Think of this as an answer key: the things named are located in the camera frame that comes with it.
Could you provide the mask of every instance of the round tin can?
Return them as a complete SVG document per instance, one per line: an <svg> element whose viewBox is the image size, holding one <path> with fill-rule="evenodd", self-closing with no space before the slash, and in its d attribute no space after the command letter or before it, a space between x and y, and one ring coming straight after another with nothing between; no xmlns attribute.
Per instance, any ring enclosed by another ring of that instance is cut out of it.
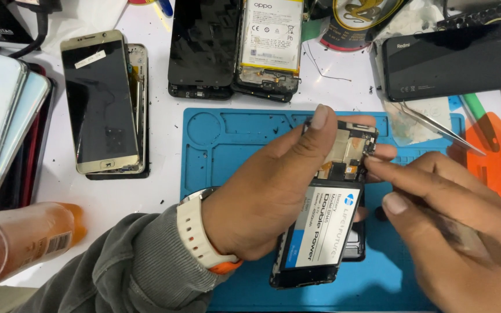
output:
<svg viewBox="0 0 501 313"><path fill-rule="evenodd" d="M339 51L369 45L407 0L333 0L330 27L320 42Z"/></svg>

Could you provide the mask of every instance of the orange watch strap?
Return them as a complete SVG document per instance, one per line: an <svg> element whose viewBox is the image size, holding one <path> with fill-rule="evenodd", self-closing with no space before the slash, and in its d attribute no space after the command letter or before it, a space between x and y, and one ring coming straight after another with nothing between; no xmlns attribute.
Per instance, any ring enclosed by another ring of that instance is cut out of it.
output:
<svg viewBox="0 0 501 313"><path fill-rule="evenodd" d="M225 275L236 270L239 266L241 266L241 264L243 264L243 260L239 260L237 263L223 262L214 267L208 268L208 271L218 275Z"/></svg>

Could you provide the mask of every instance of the orange bottle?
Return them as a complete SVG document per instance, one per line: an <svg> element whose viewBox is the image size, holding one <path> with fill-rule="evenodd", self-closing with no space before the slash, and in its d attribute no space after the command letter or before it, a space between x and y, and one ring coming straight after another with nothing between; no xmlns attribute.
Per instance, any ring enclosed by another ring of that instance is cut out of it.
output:
<svg viewBox="0 0 501 313"><path fill-rule="evenodd" d="M65 253L86 235L78 205L41 202L0 211L0 281Z"/></svg>

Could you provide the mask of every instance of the hand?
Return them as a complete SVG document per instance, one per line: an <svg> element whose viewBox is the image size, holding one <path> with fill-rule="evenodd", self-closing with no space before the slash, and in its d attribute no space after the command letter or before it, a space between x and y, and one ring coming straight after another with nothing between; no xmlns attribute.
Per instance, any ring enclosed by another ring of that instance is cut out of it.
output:
<svg viewBox="0 0 501 313"><path fill-rule="evenodd" d="M371 174L393 185L382 207L407 244L428 298L446 313L501 312L501 267L487 268L457 253L414 204L420 197L501 242L500 196L441 153L427 153L405 167L375 158L365 162Z"/></svg>
<svg viewBox="0 0 501 313"><path fill-rule="evenodd" d="M301 212L304 195L336 139L337 121L376 125L374 117L337 117L318 105L312 124L299 126L252 155L218 191L202 203L206 235L221 254L258 260ZM395 147L377 145L376 156L392 160ZM366 210L358 216L365 217Z"/></svg>

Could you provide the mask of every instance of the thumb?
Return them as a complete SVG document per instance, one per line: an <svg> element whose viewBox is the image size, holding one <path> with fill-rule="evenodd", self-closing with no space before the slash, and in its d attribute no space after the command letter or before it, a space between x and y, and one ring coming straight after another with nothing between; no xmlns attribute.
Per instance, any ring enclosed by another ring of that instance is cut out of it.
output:
<svg viewBox="0 0 501 313"><path fill-rule="evenodd" d="M330 153L336 133L336 113L331 107L319 104L307 131L277 160L279 172L275 177L282 179L283 185L291 184L295 192L306 189Z"/></svg>
<svg viewBox="0 0 501 313"><path fill-rule="evenodd" d="M416 266L442 273L439 267L450 266L450 262L459 258L432 220L407 197L389 193L382 199L382 208L407 244Z"/></svg>

